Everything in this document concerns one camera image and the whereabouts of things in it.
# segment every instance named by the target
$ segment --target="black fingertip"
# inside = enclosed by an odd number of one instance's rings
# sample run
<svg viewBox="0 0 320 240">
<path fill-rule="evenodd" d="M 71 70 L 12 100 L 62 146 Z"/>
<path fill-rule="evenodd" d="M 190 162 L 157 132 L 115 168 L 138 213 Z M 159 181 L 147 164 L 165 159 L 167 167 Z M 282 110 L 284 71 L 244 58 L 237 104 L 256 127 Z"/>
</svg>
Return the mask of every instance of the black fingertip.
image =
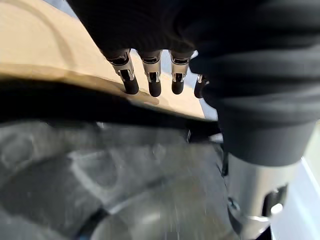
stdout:
<svg viewBox="0 0 320 240">
<path fill-rule="evenodd" d="M 124 87 L 125 87 L 125 92 L 127 94 L 137 94 L 139 92 L 139 85 L 137 82 L 136 77 L 134 77 L 133 80 L 127 80 L 123 82 Z"/>
<path fill-rule="evenodd" d="M 197 99 L 202 99 L 202 89 L 204 88 L 205 83 L 204 81 L 202 81 L 201 83 L 199 83 L 198 81 L 195 82 L 195 86 L 194 86 L 194 96 Z"/>
<path fill-rule="evenodd" d="M 172 82 L 172 85 L 171 85 L 171 89 L 172 89 L 172 92 L 174 94 L 180 94 L 182 93 L 183 89 L 184 89 L 184 82 L 180 82 L 180 81 L 176 81 L 176 82 Z"/>
<path fill-rule="evenodd" d="M 161 94 L 161 83 L 149 82 L 149 92 L 152 97 L 158 97 Z"/>
</svg>

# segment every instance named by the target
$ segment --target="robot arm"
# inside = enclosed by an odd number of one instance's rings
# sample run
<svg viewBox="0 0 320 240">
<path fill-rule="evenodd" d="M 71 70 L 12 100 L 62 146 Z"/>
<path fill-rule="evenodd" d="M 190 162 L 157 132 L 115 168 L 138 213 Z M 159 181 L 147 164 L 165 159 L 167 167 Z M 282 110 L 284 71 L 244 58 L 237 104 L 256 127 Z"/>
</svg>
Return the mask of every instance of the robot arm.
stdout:
<svg viewBox="0 0 320 240">
<path fill-rule="evenodd" d="M 68 2 L 129 94 L 138 91 L 133 67 L 130 61 L 114 64 L 119 62 L 114 52 L 138 50 L 156 97 L 160 51 L 171 52 L 175 94 L 181 93 L 190 57 L 198 51 L 190 69 L 209 82 L 202 95 L 218 112 L 228 152 L 230 221 L 243 239 L 257 238 L 281 212 L 319 119 L 320 2 Z"/>
</svg>

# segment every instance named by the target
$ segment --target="black sleeve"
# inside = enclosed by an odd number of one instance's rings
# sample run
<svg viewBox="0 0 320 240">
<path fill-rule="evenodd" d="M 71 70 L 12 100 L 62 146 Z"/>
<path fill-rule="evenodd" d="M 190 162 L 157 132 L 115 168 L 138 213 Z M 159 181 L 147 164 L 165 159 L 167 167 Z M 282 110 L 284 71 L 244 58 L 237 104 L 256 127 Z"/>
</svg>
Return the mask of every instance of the black sleeve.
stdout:
<svg viewBox="0 0 320 240">
<path fill-rule="evenodd" d="M 199 52 L 190 68 L 210 81 L 203 96 L 228 151 L 261 165 L 294 163 L 320 113 L 320 1 L 231 2 L 183 28 Z"/>
</svg>

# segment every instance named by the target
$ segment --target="black glove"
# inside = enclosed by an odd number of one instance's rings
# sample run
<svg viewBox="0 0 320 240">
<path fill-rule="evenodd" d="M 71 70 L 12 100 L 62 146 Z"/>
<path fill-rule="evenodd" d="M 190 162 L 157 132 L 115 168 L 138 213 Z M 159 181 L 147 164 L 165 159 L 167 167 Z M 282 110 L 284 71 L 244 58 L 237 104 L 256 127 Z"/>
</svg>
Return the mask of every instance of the black glove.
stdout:
<svg viewBox="0 0 320 240">
<path fill-rule="evenodd" d="M 284 166 L 302 156 L 320 112 L 318 0 L 68 0 L 104 54 L 198 50 L 225 149 Z"/>
</svg>

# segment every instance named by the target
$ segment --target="silver metal part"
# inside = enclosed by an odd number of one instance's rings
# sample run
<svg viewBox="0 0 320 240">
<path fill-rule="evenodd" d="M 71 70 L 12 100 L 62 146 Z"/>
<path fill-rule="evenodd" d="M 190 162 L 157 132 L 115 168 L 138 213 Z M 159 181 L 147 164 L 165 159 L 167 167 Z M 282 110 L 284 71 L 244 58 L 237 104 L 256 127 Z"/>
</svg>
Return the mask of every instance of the silver metal part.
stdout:
<svg viewBox="0 0 320 240">
<path fill-rule="evenodd" d="M 161 75 L 161 61 L 158 60 L 155 63 L 147 63 L 142 59 L 142 64 L 144 68 L 144 73 L 146 75 L 146 78 L 148 79 L 148 82 L 152 82 L 152 78 L 150 76 L 150 73 L 155 73 L 156 74 L 156 80 L 155 82 L 158 83 L 160 82 L 160 75 Z"/>
<path fill-rule="evenodd" d="M 198 83 L 202 83 L 202 74 L 199 74 L 197 77 L 196 77 L 196 81 Z"/>
<path fill-rule="evenodd" d="M 172 51 L 169 52 L 171 57 L 171 75 L 173 82 L 183 83 L 187 75 L 190 57 L 178 58 L 174 56 Z"/>
<path fill-rule="evenodd" d="M 265 216 L 263 212 L 266 197 L 272 193 L 277 194 L 279 188 L 291 182 L 297 165 L 298 163 L 278 167 L 256 165 L 229 153 L 228 210 L 237 221 L 232 226 L 238 228 L 234 230 L 241 239 L 256 239 L 270 225 L 270 218 L 282 211 L 284 203 L 274 202 L 271 213 Z"/>
<path fill-rule="evenodd" d="M 127 51 L 124 56 L 120 56 L 119 59 L 125 62 L 124 64 L 114 64 L 114 62 L 108 60 L 114 70 L 115 73 L 118 74 L 123 82 L 125 81 L 133 81 L 135 79 L 134 65 L 132 63 L 130 52 Z"/>
</svg>

